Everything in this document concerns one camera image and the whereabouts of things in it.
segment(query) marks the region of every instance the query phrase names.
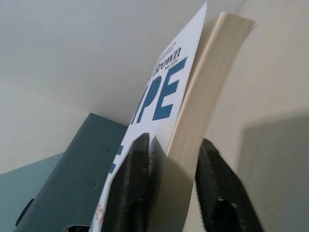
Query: book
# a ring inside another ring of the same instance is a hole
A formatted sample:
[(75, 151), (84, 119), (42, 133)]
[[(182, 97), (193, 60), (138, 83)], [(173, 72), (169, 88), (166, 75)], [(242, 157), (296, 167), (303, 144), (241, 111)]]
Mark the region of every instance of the book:
[(104, 228), (111, 183), (133, 143), (149, 133), (156, 175), (149, 231), (182, 231), (199, 146), (228, 72), (255, 22), (221, 13), (205, 23), (207, 4), (164, 50), (155, 65), (106, 179), (90, 232)]

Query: blue letters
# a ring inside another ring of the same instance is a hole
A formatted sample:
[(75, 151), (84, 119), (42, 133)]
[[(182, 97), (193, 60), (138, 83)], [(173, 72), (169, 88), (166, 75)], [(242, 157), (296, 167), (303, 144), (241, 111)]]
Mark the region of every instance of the blue letters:
[(140, 108), (141, 101), (143, 100), (144, 95), (145, 95), (145, 92), (147, 91), (147, 89), (148, 89), (148, 86), (146, 87), (146, 89), (145, 89), (145, 91), (144, 91), (144, 93), (143, 93), (143, 96), (142, 96), (141, 99), (140, 99), (140, 103), (139, 103), (139, 105), (138, 105), (138, 107), (137, 107), (137, 109), (136, 109), (136, 112), (135, 112), (135, 114), (134, 114), (134, 116), (133, 116), (133, 119), (132, 119), (131, 124), (133, 124), (133, 122), (134, 122), (135, 116), (136, 116), (136, 114), (137, 114), (137, 111), (138, 111), (139, 108)]
[(124, 146), (120, 146), (118, 148), (118, 151), (117, 151), (116, 155), (121, 155), (122, 149), (124, 149)]
[(116, 164), (112, 163), (111, 168), (110, 168), (110, 171), (109, 171), (110, 174), (113, 173), (115, 167), (116, 167)]
[(144, 112), (144, 109), (149, 106), (153, 100), (155, 99), (155, 96), (159, 90), (159, 87), (160, 87), (160, 84), (161, 84), (161, 79), (162, 77), (161, 76), (158, 76), (155, 80), (153, 80), (153, 82), (151, 83), (150, 87), (149, 87), (149, 91), (147, 93), (147, 96), (144, 100), (144, 103), (143, 103), (143, 106), (141, 107), (141, 110), (140, 110), (140, 115), (139, 117), (137, 118), (137, 121), (136, 123), (139, 123), (140, 122), (140, 119), (143, 115), (143, 112)]
[(165, 81), (163, 83), (163, 86), (162, 86), (162, 90), (161, 90), (161, 93), (160, 93), (160, 96), (159, 96), (158, 103), (155, 107), (153, 121), (169, 117), (170, 112), (172, 111), (172, 108), (173, 108), (173, 104), (170, 104), (170, 105), (167, 105), (167, 106), (162, 106), (162, 102), (163, 102), (163, 99), (166, 96), (176, 92), (179, 80), (177, 80), (177, 81), (175, 81), (171, 84), (169, 84), (169, 80), (170, 80), (170, 77), (172, 75), (174, 75), (175, 73), (179, 72), (180, 70), (182, 70), (184, 68), (186, 61), (187, 61), (187, 58), (183, 59), (178, 64), (176, 64), (175, 66), (173, 66), (172, 68), (169, 69), (168, 74), (167, 74)]

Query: ceiling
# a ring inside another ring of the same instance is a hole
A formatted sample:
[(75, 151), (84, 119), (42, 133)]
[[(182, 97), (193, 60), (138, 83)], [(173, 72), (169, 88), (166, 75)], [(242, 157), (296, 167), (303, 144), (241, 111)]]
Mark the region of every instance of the ceiling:
[[(154, 64), (203, 0), (0, 2), (0, 81), (128, 123)], [(209, 0), (208, 18), (243, 0)]]

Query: book cover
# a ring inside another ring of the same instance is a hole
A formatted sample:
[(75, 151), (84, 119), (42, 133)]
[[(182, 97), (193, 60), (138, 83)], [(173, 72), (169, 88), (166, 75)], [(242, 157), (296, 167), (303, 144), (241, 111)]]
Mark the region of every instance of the book cover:
[(102, 226), (104, 227), (104, 212), (111, 183), (134, 140), (143, 133), (149, 133), (149, 154), (154, 149), (154, 139), (164, 153), (167, 151), (197, 51), (206, 11), (207, 4), (205, 3), (159, 57), (114, 158), (90, 232), (100, 232)]

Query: dark green binder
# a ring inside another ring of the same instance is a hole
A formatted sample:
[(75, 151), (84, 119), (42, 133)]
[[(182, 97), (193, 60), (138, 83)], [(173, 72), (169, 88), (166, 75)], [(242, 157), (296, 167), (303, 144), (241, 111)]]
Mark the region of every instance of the dark green binder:
[(89, 114), (15, 232), (62, 232), (70, 224), (89, 225), (126, 128)]

